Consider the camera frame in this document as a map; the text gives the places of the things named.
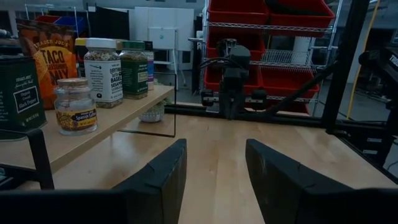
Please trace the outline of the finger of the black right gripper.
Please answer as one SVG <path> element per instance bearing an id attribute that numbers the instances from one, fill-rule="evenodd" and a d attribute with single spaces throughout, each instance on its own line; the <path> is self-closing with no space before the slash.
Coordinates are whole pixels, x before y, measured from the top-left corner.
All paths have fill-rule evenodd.
<path id="1" fill-rule="evenodd" d="M 244 106 L 246 97 L 242 93 L 237 93 L 234 95 L 234 100 L 232 103 L 232 119 L 235 119 L 236 115 L 239 114 L 241 108 Z"/>
<path id="2" fill-rule="evenodd" d="M 231 117 L 231 104 L 232 97 L 229 93 L 220 93 L 220 111 L 223 113 L 226 119 L 232 120 Z"/>

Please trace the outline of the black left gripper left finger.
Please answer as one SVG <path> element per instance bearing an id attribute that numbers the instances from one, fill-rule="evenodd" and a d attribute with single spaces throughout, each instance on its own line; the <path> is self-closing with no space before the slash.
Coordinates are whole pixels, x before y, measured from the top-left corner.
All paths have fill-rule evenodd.
<path id="1" fill-rule="evenodd" d="M 187 141 L 178 139 L 109 190 L 0 192 L 0 224 L 178 224 Z"/>

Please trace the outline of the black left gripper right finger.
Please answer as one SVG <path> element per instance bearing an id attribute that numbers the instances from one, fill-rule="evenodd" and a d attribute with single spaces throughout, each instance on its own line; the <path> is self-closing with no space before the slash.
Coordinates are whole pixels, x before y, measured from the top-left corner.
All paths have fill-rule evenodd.
<path id="1" fill-rule="evenodd" d="M 353 189 L 256 139 L 245 155 L 265 224 L 398 224 L 398 189 Z"/>

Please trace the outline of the green-lidded green-label spice jar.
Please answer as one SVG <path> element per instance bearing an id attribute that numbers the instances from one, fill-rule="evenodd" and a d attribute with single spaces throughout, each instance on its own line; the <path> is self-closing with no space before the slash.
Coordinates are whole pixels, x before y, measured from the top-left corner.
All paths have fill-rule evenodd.
<path id="1" fill-rule="evenodd" d="M 123 77 L 123 96 L 139 100 L 148 93 L 147 55 L 143 41 L 123 41 L 121 74 Z"/>

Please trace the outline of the small cork-lidded saffron jar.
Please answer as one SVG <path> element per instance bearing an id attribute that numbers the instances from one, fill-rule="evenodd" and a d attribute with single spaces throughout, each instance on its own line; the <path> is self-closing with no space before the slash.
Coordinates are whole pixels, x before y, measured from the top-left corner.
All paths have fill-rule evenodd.
<path id="1" fill-rule="evenodd" d="M 95 100 L 86 78 L 64 78 L 54 89 L 55 115 L 63 135 L 77 136 L 96 131 L 98 127 Z"/>

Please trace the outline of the white-lidded bagel seasoning jar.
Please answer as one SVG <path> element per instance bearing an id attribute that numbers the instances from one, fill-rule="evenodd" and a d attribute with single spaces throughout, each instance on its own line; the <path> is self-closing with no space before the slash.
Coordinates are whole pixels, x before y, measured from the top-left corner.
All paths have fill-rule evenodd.
<path id="1" fill-rule="evenodd" d="M 114 39 L 88 38 L 84 56 L 88 79 L 96 106 L 114 108 L 123 102 L 121 60 Z"/>

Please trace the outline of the orange taco seasoning packet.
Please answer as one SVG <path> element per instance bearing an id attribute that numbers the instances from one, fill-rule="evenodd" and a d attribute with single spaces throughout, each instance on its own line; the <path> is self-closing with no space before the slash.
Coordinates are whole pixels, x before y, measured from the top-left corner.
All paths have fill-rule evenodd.
<path id="1" fill-rule="evenodd" d="M 73 27 L 26 19 L 16 24 L 22 53 L 35 60 L 44 108 L 52 110 L 57 81 L 78 76 Z"/>

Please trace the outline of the green black pepper tin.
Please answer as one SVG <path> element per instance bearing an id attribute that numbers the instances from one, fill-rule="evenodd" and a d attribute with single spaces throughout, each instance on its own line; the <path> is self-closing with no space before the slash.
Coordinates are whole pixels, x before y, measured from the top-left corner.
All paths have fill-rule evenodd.
<path id="1" fill-rule="evenodd" d="M 32 57 L 0 55 L 0 142 L 17 141 L 13 131 L 41 128 L 47 123 Z"/>

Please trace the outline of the wooden shelf riser black legs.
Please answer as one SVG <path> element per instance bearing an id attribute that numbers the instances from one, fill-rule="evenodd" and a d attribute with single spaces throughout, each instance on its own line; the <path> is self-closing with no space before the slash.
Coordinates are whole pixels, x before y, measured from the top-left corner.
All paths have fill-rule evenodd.
<path id="1" fill-rule="evenodd" d="M 98 127 L 88 134 L 60 134 L 53 110 L 46 111 L 47 121 L 39 128 L 0 129 L 0 190 L 14 189 L 27 181 L 39 183 L 41 189 L 54 189 L 53 173 L 176 94 L 175 86 L 155 85 L 143 99 L 125 99 L 114 108 L 99 108 Z"/>

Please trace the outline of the green succulent in white pot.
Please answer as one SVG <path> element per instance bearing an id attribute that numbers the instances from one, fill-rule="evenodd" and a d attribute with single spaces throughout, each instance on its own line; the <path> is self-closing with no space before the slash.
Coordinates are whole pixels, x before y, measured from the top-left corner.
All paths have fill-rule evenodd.
<path id="1" fill-rule="evenodd" d="M 170 98 L 164 98 L 162 101 L 151 107 L 146 112 L 139 116 L 140 121 L 145 123 L 157 123 L 162 121 L 165 114 L 165 106 L 171 105 L 172 101 Z"/>

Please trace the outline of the white folding stand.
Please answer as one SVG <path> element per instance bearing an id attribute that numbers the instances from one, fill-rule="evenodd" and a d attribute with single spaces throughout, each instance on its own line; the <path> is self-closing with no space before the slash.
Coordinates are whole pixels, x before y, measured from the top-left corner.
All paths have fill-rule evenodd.
<path id="1" fill-rule="evenodd" d="M 167 59 L 154 60 L 155 65 L 170 65 L 174 69 L 175 90 L 179 90 L 177 63 L 177 29 L 169 27 L 149 27 L 148 41 L 152 42 L 153 50 L 164 50 Z"/>

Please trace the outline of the blue storage bin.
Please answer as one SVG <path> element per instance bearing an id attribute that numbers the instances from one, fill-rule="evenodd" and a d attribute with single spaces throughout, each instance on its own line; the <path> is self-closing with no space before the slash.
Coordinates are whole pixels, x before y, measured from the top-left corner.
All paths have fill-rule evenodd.
<path id="1" fill-rule="evenodd" d="M 71 27 L 77 34 L 81 34 L 86 29 L 86 19 L 79 16 L 61 16 L 55 24 Z"/>

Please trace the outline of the black metal rig frame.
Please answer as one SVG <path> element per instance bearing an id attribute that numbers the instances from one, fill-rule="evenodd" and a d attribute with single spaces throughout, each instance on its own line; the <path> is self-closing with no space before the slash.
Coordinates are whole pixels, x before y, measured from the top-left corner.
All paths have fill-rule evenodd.
<path id="1" fill-rule="evenodd" d="M 380 53 L 365 52 L 359 56 L 359 60 L 375 69 L 387 81 L 389 90 L 394 95 L 393 101 L 387 105 L 391 111 L 387 121 L 381 124 L 337 118 L 349 70 L 354 60 L 359 32 L 363 28 L 368 6 L 369 0 L 352 0 L 346 27 L 338 46 L 338 55 L 329 67 L 320 71 L 315 78 L 306 82 L 301 89 L 295 91 L 270 109 L 260 113 L 242 112 L 236 116 L 236 119 L 258 123 L 323 128 L 326 133 L 336 136 L 365 161 L 398 185 L 398 177 L 383 167 L 392 144 L 398 137 L 398 72 L 395 72 L 389 63 L 382 61 Z M 332 76 L 332 80 L 321 118 L 278 114 L 280 110 L 293 103 L 305 91 L 319 84 L 328 76 Z"/>

